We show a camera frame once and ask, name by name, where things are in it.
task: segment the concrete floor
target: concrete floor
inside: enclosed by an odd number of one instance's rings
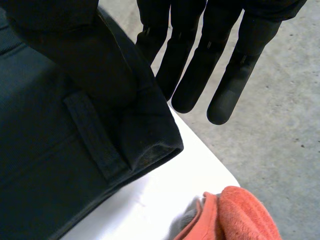
[[[100,4],[136,41],[142,29],[136,1]],[[264,203],[284,240],[320,239],[319,13],[320,1],[309,0],[296,18],[281,25],[231,119],[216,126],[206,111],[236,44],[238,21],[194,110],[180,114],[240,185]],[[165,46],[152,65],[155,73],[164,51]]]

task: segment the white table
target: white table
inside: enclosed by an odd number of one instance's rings
[[[201,197],[205,191],[218,194],[226,186],[239,186],[173,110],[172,114],[181,132],[184,151],[123,187],[63,240],[169,240],[177,234],[175,219],[192,205],[195,197]]]

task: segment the black glove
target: black glove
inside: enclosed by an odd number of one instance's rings
[[[0,0],[20,39],[90,97],[123,108],[136,98],[136,79],[97,6],[98,0]]]
[[[209,121],[221,125],[230,118],[259,56],[281,22],[293,18],[305,2],[208,0],[205,7],[205,0],[137,0],[143,32],[139,33],[136,45],[151,64],[166,39],[171,5],[172,36],[156,79],[167,101],[174,94],[173,108],[188,113],[222,55],[231,28],[245,9],[237,44],[207,110]],[[200,43],[177,87],[204,8]]]

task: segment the orange cloth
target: orange cloth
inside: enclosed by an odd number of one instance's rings
[[[219,198],[208,192],[203,196],[200,216],[174,240],[281,240],[267,209],[249,191],[228,186]]]

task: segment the glove finger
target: glove finger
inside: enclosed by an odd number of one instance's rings
[[[172,97],[173,108],[188,113],[196,105],[227,44],[231,28],[239,18],[240,1],[209,0],[203,16],[199,46]]]
[[[137,5],[143,30],[136,46],[151,65],[167,37],[170,0],[137,0]]]
[[[229,120],[260,54],[276,35],[280,24],[244,14],[237,44],[207,110],[211,123],[221,125]]]
[[[205,0],[173,0],[171,3],[172,35],[168,41],[156,80],[168,101],[179,82],[191,48]]]

